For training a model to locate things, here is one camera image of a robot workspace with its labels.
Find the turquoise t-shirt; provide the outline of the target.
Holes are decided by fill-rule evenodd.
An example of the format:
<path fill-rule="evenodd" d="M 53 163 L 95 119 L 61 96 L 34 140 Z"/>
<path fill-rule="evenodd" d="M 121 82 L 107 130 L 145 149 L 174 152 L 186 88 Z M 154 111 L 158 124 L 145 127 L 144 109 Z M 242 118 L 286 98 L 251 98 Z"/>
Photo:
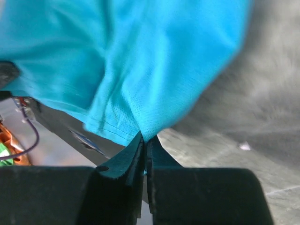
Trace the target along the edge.
<path fill-rule="evenodd" d="M 6 86 L 126 146 L 174 125 L 239 52 L 250 0 L 7 0 Z"/>

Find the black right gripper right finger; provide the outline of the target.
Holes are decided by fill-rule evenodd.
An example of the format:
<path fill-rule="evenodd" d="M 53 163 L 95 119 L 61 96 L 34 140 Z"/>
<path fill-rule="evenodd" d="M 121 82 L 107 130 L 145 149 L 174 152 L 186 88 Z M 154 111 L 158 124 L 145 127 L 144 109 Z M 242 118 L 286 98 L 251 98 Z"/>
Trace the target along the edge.
<path fill-rule="evenodd" d="M 157 137 L 147 143 L 148 200 L 156 225 L 271 225 L 255 174 L 244 168 L 185 168 Z"/>

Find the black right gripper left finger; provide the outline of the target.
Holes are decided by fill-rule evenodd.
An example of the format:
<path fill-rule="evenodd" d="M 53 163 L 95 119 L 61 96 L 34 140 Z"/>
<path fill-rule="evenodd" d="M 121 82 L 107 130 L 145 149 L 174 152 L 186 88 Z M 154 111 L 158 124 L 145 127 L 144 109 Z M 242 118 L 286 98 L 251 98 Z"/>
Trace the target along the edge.
<path fill-rule="evenodd" d="M 141 216 L 143 138 L 107 162 L 6 166 L 0 170 L 3 225 L 134 225 Z"/>

